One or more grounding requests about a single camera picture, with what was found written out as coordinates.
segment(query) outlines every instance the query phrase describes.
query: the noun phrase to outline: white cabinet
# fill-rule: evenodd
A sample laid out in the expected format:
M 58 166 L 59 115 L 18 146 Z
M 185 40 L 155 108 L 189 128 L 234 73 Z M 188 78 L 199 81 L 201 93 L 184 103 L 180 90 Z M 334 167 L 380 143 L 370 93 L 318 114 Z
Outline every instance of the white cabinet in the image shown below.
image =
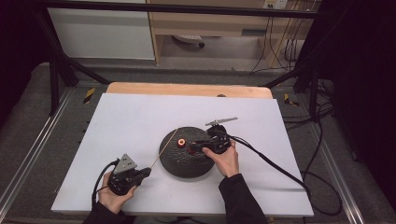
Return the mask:
M 69 57 L 154 60 L 147 12 L 49 8 L 49 14 Z

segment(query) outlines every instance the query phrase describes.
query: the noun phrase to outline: aluminum rail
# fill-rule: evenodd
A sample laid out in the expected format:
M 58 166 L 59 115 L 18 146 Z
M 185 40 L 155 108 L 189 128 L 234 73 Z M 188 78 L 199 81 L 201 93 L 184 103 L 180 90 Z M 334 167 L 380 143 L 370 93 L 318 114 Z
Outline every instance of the aluminum rail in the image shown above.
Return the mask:
M 73 90 L 73 88 L 70 88 L 64 92 L 60 101 L 60 107 L 53 116 L 48 118 L 40 134 L 33 143 L 25 159 L 21 163 L 21 166 L 18 169 L 17 173 L 9 182 L 5 192 L 0 197 L 0 223 L 2 223 L 4 218 L 6 217 L 8 209 L 11 207 L 15 198 L 17 197 L 17 194 L 20 191 L 24 181 L 26 180 L 33 166 L 35 165 L 35 161 L 40 155 L 41 150 L 43 149 L 44 145 L 46 145 L 47 140 L 50 138 L 50 134 L 52 133 L 52 130 L 54 129 L 59 118 L 64 112 L 64 109 L 67 106 L 69 97 Z
M 306 101 L 305 97 L 298 95 L 298 98 L 305 114 L 309 115 L 307 106 L 308 102 Z M 320 135 L 320 129 L 318 124 L 311 122 L 311 128 L 314 132 L 316 140 L 318 141 Z M 361 210 L 356 204 L 355 199 L 353 198 L 353 195 L 347 185 L 347 182 L 345 181 L 344 176 L 337 165 L 337 162 L 332 156 L 331 150 L 329 149 L 329 146 L 327 145 L 324 137 L 322 139 L 320 149 L 321 157 L 327 167 L 329 175 L 332 179 L 332 183 L 334 184 L 334 187 L 337 189 L 343 201 L 344 210 L 346 212 L 346 216 L 349 219 L 349 222 L 352 224 L 364 224 Z

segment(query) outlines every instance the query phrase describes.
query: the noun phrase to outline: silver metal part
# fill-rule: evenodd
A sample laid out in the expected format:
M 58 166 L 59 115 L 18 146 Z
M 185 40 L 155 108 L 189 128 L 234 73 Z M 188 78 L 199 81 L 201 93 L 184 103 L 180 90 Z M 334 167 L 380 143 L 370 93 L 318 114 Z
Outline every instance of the silver metal part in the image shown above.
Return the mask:
M 300 104 L 303 106 L 305 114 L 308 115 L 308 102 L 303 96 L 298 96 L 298 98 Z M 318 141 L 320 135 L 319 126 L 316 123 L 311 123 L 311 127 L 315 134 L 315 138 Z M 340 193 L 341 199 L 343 201 L 344 210 L 349 219 L 349 222 L 352 224 L 364 223 L 363 216 L 361 215 L 361 210 L 357 206 L 352 196 L 352 193 L 347 185 L 347 182 L 345 181 L 340 168 L 338 167 L 334 157 L 332 156 L 331 150 L 326 143 L 325 137 L 322 138 L 320 153 L 332 179 L 332 183 L 334 184 L 334 187 L 337 189 L 337 191 Z
M 224 122 L 235 120 L 235 119 L 238 119 L 238 118 L 235 117 L 235 118 L 231 118 L 231 119 L 215 119 L 212 122 L 207 123 L 205 126 L 216 125 L 216 124 L 224 123 Z
M 0 223 L 2 223 L 4 218 L 6 217 L 8 209 L 17 197 L 18 192 L 20 191 L 24 181 L 32 170 L 35 161 L 40 155 L 41 150 L 43 149 L 44 145 L 46 145 L 47 140 L 50 138 L 52 130 L 54 129 L 59 118 L 64 112 L 64 109 L 69 102 L 69 98 L 73 90 L 74 88 L 67 88 L 64 91 L 64 94 L 62 95 L 59 102 L 59 107 L 55 111 L 55 114 L 52 117 L 48 118 L 46 124 L 44 125 L 35 142 L 33 143 L 32 147 L 30 148 L 17 173 L 9 182 L 6 190 L 0 197 Z
M 119 173 L 132 170 L 137 167 L 136 162 L 134 162 L 127 154 L 123 154 L 122 158 L 120 159 L 119 164 L 114 169 L 114 175 Z

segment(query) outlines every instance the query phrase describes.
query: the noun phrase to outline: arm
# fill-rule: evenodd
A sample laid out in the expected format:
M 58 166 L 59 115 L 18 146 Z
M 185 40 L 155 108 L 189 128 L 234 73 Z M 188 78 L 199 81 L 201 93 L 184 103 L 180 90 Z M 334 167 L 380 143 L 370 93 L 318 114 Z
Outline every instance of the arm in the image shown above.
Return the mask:
M 235 141 L 232 141 L 231 146 L 220 155 L 208 148 L 203 148 L 203 152 L 215 162 L 220 173 L 224 175 L 219 190 L 225 202 L 227 223 L 268 223 L 244 177 L 239 174 Z
M 268 223 L 241 174 L 225 176 L 219 190 L 225 202 L 227 223 Z
M 83 224 L 119 224 L 125 219 L 125 215 L 121 212 L 122 206 L 134 197 L 136 186 L 133 186 L 127 194 L 118 196 L 107 188 L 107 182 L 110 173 L 103 177 L 103 184 L 99 190 L 99 202 L 92 208 L 88 217 Z

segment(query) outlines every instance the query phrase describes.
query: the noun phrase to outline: black sleeve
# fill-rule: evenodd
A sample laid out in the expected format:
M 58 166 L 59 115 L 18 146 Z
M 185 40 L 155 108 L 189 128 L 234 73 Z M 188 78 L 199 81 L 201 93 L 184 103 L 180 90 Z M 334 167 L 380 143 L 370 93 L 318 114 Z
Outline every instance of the black sleeve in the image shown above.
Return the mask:
M 122 212 L 116 215 L 97 202 L 82 224 L 121 224 L 124 219 Z
M 227 224 L 268 223 L 241 174 L 225 177 L 219 190 L 225 202 Z

